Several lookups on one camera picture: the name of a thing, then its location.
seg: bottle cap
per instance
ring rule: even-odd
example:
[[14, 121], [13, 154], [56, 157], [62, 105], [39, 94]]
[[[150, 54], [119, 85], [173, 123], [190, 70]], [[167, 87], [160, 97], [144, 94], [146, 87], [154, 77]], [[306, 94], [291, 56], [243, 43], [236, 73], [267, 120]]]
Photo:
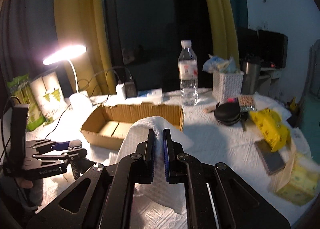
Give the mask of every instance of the bottle cap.
[[191, 45], [192, 45], [191, 40], [182, 40], [181, 41], [182, 47], [190, 47], [191, 48]]

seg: plastic water bottle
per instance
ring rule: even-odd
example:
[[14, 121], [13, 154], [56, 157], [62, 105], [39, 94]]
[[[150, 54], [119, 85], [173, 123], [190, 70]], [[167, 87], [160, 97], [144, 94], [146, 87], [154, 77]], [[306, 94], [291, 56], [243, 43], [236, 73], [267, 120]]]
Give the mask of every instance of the plastic water bottle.
[[198, 65], [191, 40], [182, 40], [178, 59], [181, 98], [186, 105], [195, 105], [198, 100]]

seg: thermos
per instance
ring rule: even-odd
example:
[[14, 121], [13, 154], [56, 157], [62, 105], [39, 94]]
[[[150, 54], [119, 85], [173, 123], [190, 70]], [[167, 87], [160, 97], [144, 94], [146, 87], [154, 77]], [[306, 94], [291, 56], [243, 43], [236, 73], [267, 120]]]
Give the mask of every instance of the thermos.
[[243, 61], [242, 71], [244, 73], [241, 94], [254, 95], [260, 76], [261, 60], [259, 57], [250, 57]]

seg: white tablecloth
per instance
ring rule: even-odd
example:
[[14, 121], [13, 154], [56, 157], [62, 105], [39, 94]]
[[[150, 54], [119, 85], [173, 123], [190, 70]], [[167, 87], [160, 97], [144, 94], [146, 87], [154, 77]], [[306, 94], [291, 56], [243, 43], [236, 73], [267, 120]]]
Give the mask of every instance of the white tablecloth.
[[[243, 131], [240, 123], [232, 127], [219, 124], [213, 113], [206, 114], [203, 112], [205, 107], [216, 104], [216, 101], [211, 97], [211, 91], [201, 89], [200, 92], [202, 93], [199, 95], [199, 102], [193, 107], [182, 105], [179, 91], [167, 93], [163, 98], [166, 104], [180, 104], [183, 106], [183, 133], [194, 141], [194, 145], [186, 152], [195, 156], [201, 162], [211, 165], [217, 162], [226, 163], [293, 225], [310, 207], [312, 202], [299, 207], [269, 192], [267, 188], [271, 178], [267, 176], [263, 163], [253, 145], [255, 141], [263, 138], [260, 131], [251, 121], [246, 123], [246, 132]], [[117, 102], [116, 95], [113, 95], [110, 96], [106, 104], [115, 105]], [[270, 98], [255, 95], [255, 102], [259, 110], [269, 107], [279, 112], [283, 119], [287, 119], [290, 116], [286, 109]], [[80, 139], [83, 147], [88, 151], [87, 158], [108, 165], [110, 150], [91, 146], [79, 131], [86, 118], [87, 116], [79, 112], [66, 111], [61, 117], [58, 127], [50, 134], [49, 138], [60, 142]], [[57, 121], [27, 133], [26, 139], [44, 138], [56, 126], [56, 123]], [[295, 138], [298, 150], [310, 156], [310, 148], [300, 130], [291, 129], [291, 133]], [[285, 150], [283, 150], [282, 155], [284, 159], [287, 158]], [[61, 178], [60, 176], [44, 180], [44, 200], [41, 208], [52, 201], [73, 181], [70, 172], [63, 179]], [[185, 211], [181, 215], [175, 214], [172, 209], [160, 206], [146, 197], [135, 198], [133, 204], [135, 208], [132, 209], [131, 215], [132, 228], [187, 227]]]

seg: yellow curtain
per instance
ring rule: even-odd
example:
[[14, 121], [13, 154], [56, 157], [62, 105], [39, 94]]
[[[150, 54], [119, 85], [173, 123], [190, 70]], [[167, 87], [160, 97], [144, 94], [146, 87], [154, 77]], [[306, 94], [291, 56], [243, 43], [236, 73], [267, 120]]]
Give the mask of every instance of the yellow curtain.
[[239, 51], [236, 28], [230, 0], [207, 0], [214, 55], [229, 59], [239, 67]]
[[[60, 47], [81, 44], [87, 52], [72, 59], [78, 80], [90, 80], [99, 71], [111, 67], [107, 37], [102, 10], [102, 0], [54, 0], [54, 18]], [[76, 84], [71, 66], [66, 62], [65, 68], [69, 81], [76, 91]], [[79, 81], [79, 87], [87, 82]], [[88, 94], [115, 94], [113, 73], [100, 74], [93, 78], [86, 89]]]

